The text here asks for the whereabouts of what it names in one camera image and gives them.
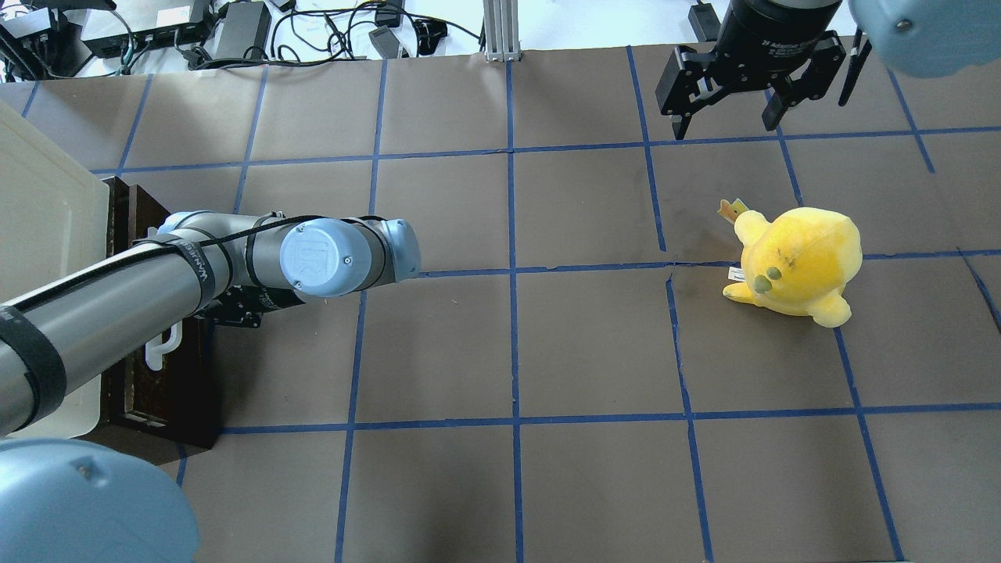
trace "yellow plush toy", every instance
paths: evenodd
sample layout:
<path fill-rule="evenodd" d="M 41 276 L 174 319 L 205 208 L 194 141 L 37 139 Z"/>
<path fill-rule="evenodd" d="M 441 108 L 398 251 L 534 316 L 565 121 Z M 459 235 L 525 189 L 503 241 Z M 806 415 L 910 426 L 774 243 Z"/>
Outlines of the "yellow plush toy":
<path fill-rule="evenodd" d="M 844 325 L 852 316 L 841 297 L 862 266 L 859 229 L 847 216 L 798 207 L 768 222 L 747 210 L 740 199 L 721 202 L 720 214 L 734 222 L 744 243 L 741 266 L 745 282 L 723 295 L 784 315 L 809 316 L 822 327 Z"/>

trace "velcro strap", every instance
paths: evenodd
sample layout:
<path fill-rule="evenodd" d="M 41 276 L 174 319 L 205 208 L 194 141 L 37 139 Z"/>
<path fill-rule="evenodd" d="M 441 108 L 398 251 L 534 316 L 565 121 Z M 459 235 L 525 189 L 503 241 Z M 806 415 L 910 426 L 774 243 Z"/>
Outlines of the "velcro strap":
<path fill-rule="evenodd" d="M 213 299 L 215 299 L 215 273 L 208 263 L 208 257 L 201 246 L 192 240 L 177 236 L 176 234 L 154 234 L 146 238 L 137 238 L 133 245 L 143 242 L 152 242 L 161 246 L 173 247 L 187 260 L 201 288 L 201 299 L 198 301 L 198 308 L 191 312 L 191 315 L 204 309 Z"/>
<path fill-rule="evenodd" d="M 27 372 L 24 374 L 34 402 L 31 416 L 18 430 L 52 414 L 66 397 L 66 366 L 62 357 L 38 327 L 17 309 L 0 306 L 0 341 L 14 350 Z"/>

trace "white tag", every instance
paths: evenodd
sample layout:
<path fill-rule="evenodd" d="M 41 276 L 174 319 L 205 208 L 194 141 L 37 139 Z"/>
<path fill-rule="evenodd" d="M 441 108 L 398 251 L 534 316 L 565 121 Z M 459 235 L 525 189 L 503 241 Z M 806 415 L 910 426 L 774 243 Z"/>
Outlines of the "white tag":
<path fill-rule="evenodd" d="M 176 8 L 165 8 L 156 12 L 156 27 L 167 27 L 170 25 L 181 25 L 188 23 L 191 19 L 191 6 L 178 6 Z"/>

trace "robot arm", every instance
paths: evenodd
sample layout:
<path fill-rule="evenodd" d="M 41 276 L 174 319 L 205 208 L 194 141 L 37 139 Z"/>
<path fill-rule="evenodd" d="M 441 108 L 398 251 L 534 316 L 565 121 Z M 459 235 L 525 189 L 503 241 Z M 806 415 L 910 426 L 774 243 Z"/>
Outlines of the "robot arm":
<path fill-rule="evenodd" d="M 685 138 L 697 111 L 732 93 L 770 89 L 762 114 L 770 131 L 790 108 L 824 97 L 846 55 L 837 34 L 827 30 L 841 4 L 842 0 L 731 0 L 716 46 L 708 53 L 676 47 L 657 85 L 658 105 L 663 115 L 671 117 L 675 138 Z M 883 61 L 906 74 L 946 76 L 1001 57 L 1001 42 L 996 39 L 1001 2 L 848 0 L 848 4 Z M 850 75 L 857 77 L 860 63 Z M 804 65 L 802 75 L 794 79 Z M 843 101 L 847 102 L 849 91 Z"/>
<path fill-rule="evenodd" d="M 0 305 L 0 436 L 185 317 L 256 327 L 266 311 L 419 269 L 401 219 L 175 213 L 132 249 Z"/>

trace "plush toy tag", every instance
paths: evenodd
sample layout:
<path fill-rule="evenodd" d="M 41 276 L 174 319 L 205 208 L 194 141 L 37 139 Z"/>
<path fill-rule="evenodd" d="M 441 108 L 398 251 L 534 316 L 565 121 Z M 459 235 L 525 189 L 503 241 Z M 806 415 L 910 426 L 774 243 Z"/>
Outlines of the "plush toy tag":
<path fill-rule="evenodd" d="M 727 219 L 731 224 L 733 224 L 737 222 L 737 215 L 747 210 L 748 206 L 744 204 L 744 201 L 741 201 L 740 197 L 738 197 L 737 199 L 734 199 L 733 203 L 727 201 L 726 199 L 720 199 L 720 209 L 716 212 L 720 213 L 721 217 Z"/>

